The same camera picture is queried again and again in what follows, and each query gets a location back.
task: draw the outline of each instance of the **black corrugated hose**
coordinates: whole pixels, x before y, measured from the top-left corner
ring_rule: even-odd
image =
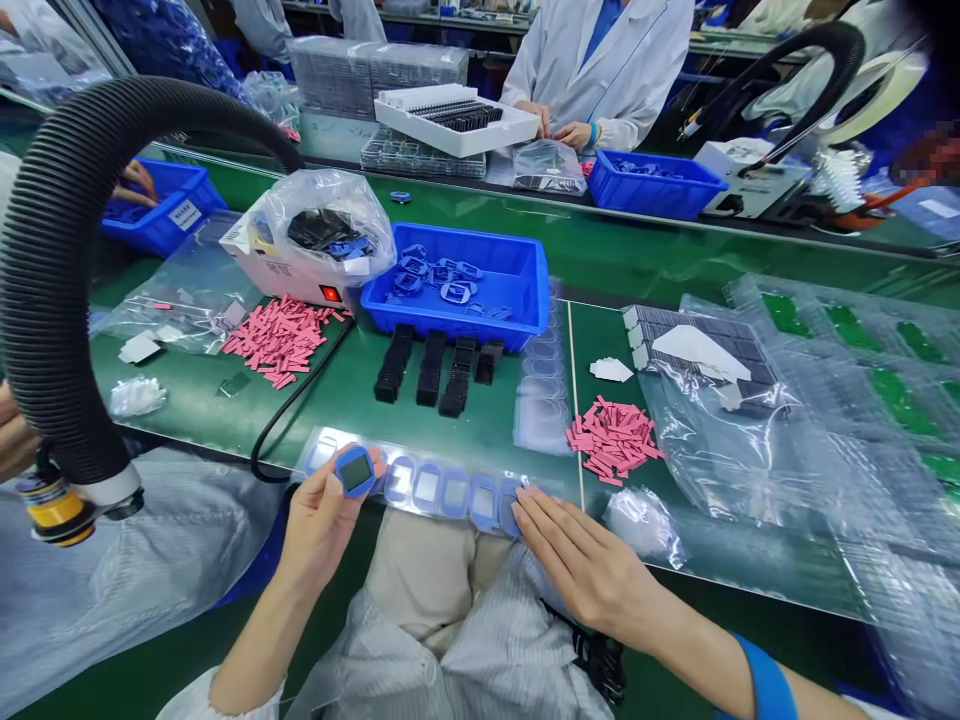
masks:
[[[807,128],[819,122],[843,97],[860,70],[866,54],[866,40],[863,33],[853,25],[842,21],[823,23],[788,38],[748,67],[736,80],[731,80],[723,91],[711,100],[700,112],[697,122],[703,126],[716,118],[711,115],[725,112],[725,108],[736,100],[737,95],[751,82],[759,78],[777,62],[798,50],[821,47],[833,56],[833,73],[827,86],[807,114],[777,144],[767,159],[775,163],[789,150],[779,152]]]
[[[198,85],[141,76],[60,106],[13,185],[0,246],[0,345],[20,411],[75,484],[111,478],[130,461],[93,377],[88,249],[127,163],[153,140],[189,130],[240,135],[287,172],[305,167],[283,133],[251,108]]]

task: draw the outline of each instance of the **gray component stack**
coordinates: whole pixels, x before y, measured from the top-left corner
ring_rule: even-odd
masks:
[[[305,110],[373,120],[381,90],[466,84],[470,54],[434,45],[358,43],[312,36],[288,43]]]
[[[455,158],[403,133],[381,126],[360,151],[364,170],[385,170],[419,177],[465,177],[483,180],[486,155]]]

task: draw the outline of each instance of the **blue plastic bin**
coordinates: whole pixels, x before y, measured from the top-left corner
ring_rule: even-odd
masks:
[[[410,245],[423,245],[430,262],[449,258],[476,266],[483,277],[471,303],[480,303],[486,313],[503,307],[512,308],[513,313],[507,320],[485,317],[466,305],[446,302],[430,287],[402,297],[401,305],[391,305],[386,297],[394,292],[397,268],[393,268],[364,285],[360,298],[381,331],[392,333],[405,323],[416,328],[420,337],[430,330],[444,332],[449,342],[461,335],[480,343],[500,339],[507,352],[520,352],[527,340],[546,332],[550,286],[547,258],[538,241],[412,223],[396,223],[393,234],[398,253]]]
[[[153,177],[160,205],[146,210],[111,200],[100,223],[105,237],[165,258],[180,247],[214,210],[227,204],[213,189],[205,168],[141,160]]]
[[[684,179],[651,177],[620,172],[613,163],[628,160],[634,165],[656,163]],[[693,160],[598,150],[593,172],[587,179],[593,201],[606,210],[652,215],[671,220],[693,220],[717,193],[730,186]]]

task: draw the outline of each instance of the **black plastic component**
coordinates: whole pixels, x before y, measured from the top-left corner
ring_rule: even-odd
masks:
[[[373,386],[373,396],[380,402],[392,405],[400,397],[400,385],[413,350],[413,333],[412,325],[397,325],[393,330],[393,340],[383,356],[383,365]]]
[[[240,135],[287,172],[305,167],[257,111],[192,83],[138,76],[61,104],[40,126],[13,184],[0,243],[0,347],[20,411],[77,485],[114,477],[130,462],[93,377],[88,250],[127,164],[151,141],[189,130]]]
[[[491,340],[480,350],[477,372],[473,379],[479,385],[493,385],[493,374],[503,357],[503,340]]]
[[[417,383],[417,405],[436,407],[440,396],[440,371],[443,368],[443,352],[447,336],[438,330],[427,335],[423,360],[420,363],[420,382]]]
[[[470,388],[470,374],[476,350],[476,339],[464,336],[457,338],[453,367],[450,369],[447,388],[440,398],[440,414],[444,417],[458,418],[467,408],[467,391]]]

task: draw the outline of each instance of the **woman's right hand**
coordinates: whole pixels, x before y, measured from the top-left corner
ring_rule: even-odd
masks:
[[[540,118],[540,129],[537,130],[537,140],[550,137],[550,108],[540,103],[532,103],[528,100],[521,100],[514,107],[517,110],[523,110],[531,115]]]
[[[652,654],[675,596],[626,543],[580,508],[533,487],[519,490],[517,500],[513,510],[523,539],[574,617]]]

